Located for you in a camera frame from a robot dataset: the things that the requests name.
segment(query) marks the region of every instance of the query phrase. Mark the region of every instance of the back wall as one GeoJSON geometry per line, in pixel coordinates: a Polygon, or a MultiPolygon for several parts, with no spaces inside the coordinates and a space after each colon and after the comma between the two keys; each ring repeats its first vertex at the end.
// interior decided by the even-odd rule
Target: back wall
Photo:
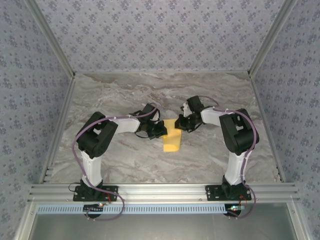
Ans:
{"type": "Polygon", "coordinates": [[[284,0],[36,0],[74,71],[248,70],[284,0]]]}

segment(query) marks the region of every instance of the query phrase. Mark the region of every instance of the cable organizer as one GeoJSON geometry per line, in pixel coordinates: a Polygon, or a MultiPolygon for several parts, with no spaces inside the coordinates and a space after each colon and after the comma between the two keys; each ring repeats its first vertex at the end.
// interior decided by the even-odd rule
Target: cable organizer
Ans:
{"type": "MultiPolygon", "coordinates": [[[[40,204],[37,214],[83,214],[83,205],[79,204],[40,204]]],[[[89,214],[118,214],[120,204],[103,206],[103,211],[89,214]]],[[[194,204],[126,204],[122,214],[226,214],[221,203],[194,204]]]]}

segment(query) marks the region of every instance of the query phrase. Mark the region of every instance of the wire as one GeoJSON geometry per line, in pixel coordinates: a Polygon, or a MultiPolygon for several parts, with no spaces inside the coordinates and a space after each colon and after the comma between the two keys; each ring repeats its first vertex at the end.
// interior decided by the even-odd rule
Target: wire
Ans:
{"type": "Polygon", "coordinates": [[[69,186],[68,186],[69,191],[75,193],[76,191],[72,191],[72,190],[70,189],[70,186],[71,186],[72,184],[80,184],[80,182],[73,182],[73,183],[70,183],[69,186]]]}
{"type": "Polygon", "coordinates": [[[199,123],[194,129],[187,131],[187,132],[192,133],[193,131],[197,130],[201,125],[202,125],[202,123],[199,123]]]}
{"type": "Polygon", "coordinates": [[[88,210],[85,212],[85,216],[86,216],[86,219],[92,220],[92,221],[95,222],[95,221],[96,221],[95,218],[89,217],[89,212],[90,212],[92,209],[94,209],[94,207],[89,207],[88,210]]]}
{"type": "Polygon", "coordinates": [[[130,119],[130,118],[143,118],[143,117],[146,117],[146,116],[154,113],[154,112],[157,110],[157,104],[154,103],[154,102],[152,102],[151,104],[155,105],[155,106],[154,106],[154,109],[153,109],[152,111],[146,113],[146,114],[143,114],[143,115],[139,115],[139,116],[132,116],[132,115],[127,115],[127,116],[108,116],[108,117],[99,119],[99,120],[97,120],[97,121],[94,121],[93,123],[91,123],[91,124],[89,124],[88,126],[86,126],[84,129],[82,129],[82,130],[78,133],[78,135],[74,138],[74,140],[73,140],[73,142],[72,142],[72,145],[71,145],[72,153],[73,153],[74,158],[75,158],[76,162],[78,163],[78,165],[79,165],[79,167],[80,167],[80,169],[81,169],[81,171],[82,171],[82,173],[83,173],[83,175],[84,175],[87,183],[89,184],[89,186],[90,186],[91,188],[99,191],[99,192],[106,193],[106,194],[112,194],[112,195],[114,195],[114,196],[117,196],[117,197],[120,198],[120,200],[122,201],[121,211],[120,211],[116,216],[111,217],[111,218],[95,219],[95,218],[90,218],[90,217],[88,216],[88,214],[87,214],[86,216],[87,216],[87,219],[88,219],[88,220],[93,220],[93,219],[94,219],[95,221],[112,221],[112,220],[115,220],[115,219],[119,218],[119,217],[122,215],[123,211],[125,210],[125,200],[124,200],[123,197],[120,196],[117,192],[100,189],[100,188],[94,186],[94,185],[90,182],[90,180],[88,179],[86,170],[85,170],[83,164],[81,163],[81,160],[80,160],[80,158],[78,157],[78,155],[77,155],[77,153],[76,153],[76,150],[75,150],[75,145],[76,145],[77,140],[78,140],[78,139],[80,138],[80,136],[81,136],[82,134],[84,134],[88,129],[90,129],[90,128],[92,128],[94,125],[99,124],[99,123],[102,123],[102,122],[104,122],[104,121],[114,120],[114,119],[130,119]]]}
{"type": "Polygon", "coordinates": [[[134,132],[134,134],[135,134],[138,138],[141,138],[141,139],[148,139],[148,138],[149,138],[148,136],[139,136],[136,131],[134,132]]]}
{"type": "Polygon", "coordinates": [[[212,97],[203,96],[203,95],[199,95],[198,97],[199,98],[204,98],[204,99],[210,99],[211,101],[213,101],[216,104],[214,107],[219,107],[219,103],[216,100],[214,100],[212,97]]]}
{"type": "MultiPolygon", "coordinates": [[[[159,121],[159,120],[160,120],[160,117],[161,117],[160,110],[159,110],[159,109],[156,109],[156,112],[158,113],[158,119],[157,119],[156,121],[159,121]]],[[[141,111],[141,110],[138,110],[138,111],[135,111],[135,112],[133,112],[133,113],[130,113],[130,115],[132,115],[132,116],[138,116],[137,114],[139,114],[139,113],[142,113],[142,111],[141,111]]]]}
{"type": "Polygon", "coordinates": [[[245,208],[247,207],[247,199],[245,198],[245,196],[243,196],[242,194],[239,195],[240,196],[240,202],[239,202],[239,205],[241,205],[241,199],[244,199],[245,200],[245,208]]]}
{"type": "Polygon", "coordinates": [[[102,194],[107,194],[107,196],[108,196],[108,201],[109,201],[109,204],[111,203],[111,198],[110,198],[110,194],[109,193],[102,193],[102,194]]]}

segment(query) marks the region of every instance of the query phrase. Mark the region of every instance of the robotic arm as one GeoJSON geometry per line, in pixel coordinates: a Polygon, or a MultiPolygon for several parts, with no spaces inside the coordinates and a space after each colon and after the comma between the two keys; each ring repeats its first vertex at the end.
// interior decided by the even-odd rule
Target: robotic arm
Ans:
{"type": "MultiPolygon", "coordinates": [[[[108,149],[115,134],[146,132],[148,136],[146,138],[149,139],[159,138],[167,134],[164,121],[159,119],[160,111],[157,109],[148,115],[148,113],[152,112],[154,109],[155,107],[148,103],[143,110],[130,114],[131,116],[137,116],[137,118],[118,117],[100,122],[86,130],[78,138],[78,148],[81,150],[83,167],[86,173],[86,176],[83,175],[80,181],[79,191],[81,191],[81,195],[84,196],[82,201],[98,200],[101,195],[101,192],[94,190],[90,186],[86,177],[93,186],[97,188],[103,187],[103,180],[101,176],[101,156],[108,149]]],[[[108,116],[103,115],[101,112],[95,112],[79,132],[90,124],[106,117],[108,116]]]]}
{"type": "MultiPolygon", "coordinates": [[[[175,127],[185,131],[193,132],[202,124],[213,124],[221,127],[224,143],[229,150],[228,168],[222,178],[222,185],[213,188],[214,198],[227,200],[239,198],[245,194],[247,189],[242,184],[245,179],[244,172],[247,162],[244,165],[243,176],[241,178],[241,168],[245,160],[245,154],[250,149],[254,141],[254,134],[251,125],[241,115],[232,112],[221,112],[214,107],[205,107],[198,96],[193,96],[181,107],[183,115],[180,114],[175,122],[175,127]]],[[[241,108],[237,112],[245,114],[249,119],[248,112],[241,108]]],[[[256,133],[256,143],[259,142],[259,135],[256,133]]]]}

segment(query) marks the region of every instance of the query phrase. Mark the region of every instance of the black cable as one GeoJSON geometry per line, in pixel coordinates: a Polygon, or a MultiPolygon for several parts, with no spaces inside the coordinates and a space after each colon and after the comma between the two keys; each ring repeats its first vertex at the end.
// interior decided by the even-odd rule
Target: black cable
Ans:
{"type": "Polygon", "coordinates": [[[72,190],[70,189],[70,186],[71,186],[72,184],[80,184],[80,182],[73,182],[73,183],[70,183],[70,184],[69,184],[69,186],[68,186],[69,191],[74,193],[75,191],[72,191],[72,190]]]}
{"type": "Polygon", "coordinates": [[[141,139],[148,139],[148,138],[149,138],[148,136],[139,136],[136,131],[134,132],[134,134],[135,134],[138,138],[141,138],[141,139]]]}
{"type": "Polygon", "coordinates": [[[198,97],[199,97],[199,98],[210,99],[211,101],[213,101],[213,102],[216,104],[215,107],[219,107],[219,103],[218,103],[215,99],[213,99],[212,97],[203,96],[203,95],[199,95],[198,97]]]}
{"type": "MultiPolygon", "coordinates": [[[[161,116],[160,110],[157,109],[155,112],[159,114],[159,117],[158,117],[158,121],[159,121],[159,120],[160,120],[160,116],[161,116]]],[[[138,116],[140,113],[142,113],[142,111],[141,111],[141,110],[138,110],[138,111],[135,111],[135,112],[129,113],[129,114],[130,114],[131,116],[138,116]]]]}
{"type": "Polygon", "coordinates": [[[197,130],[201,125],[202,125],[202,123],[199,123],[194,129],[192,129],[191,131],[187,131],[187,132],[192,133],[193,131],[197,130]]]}

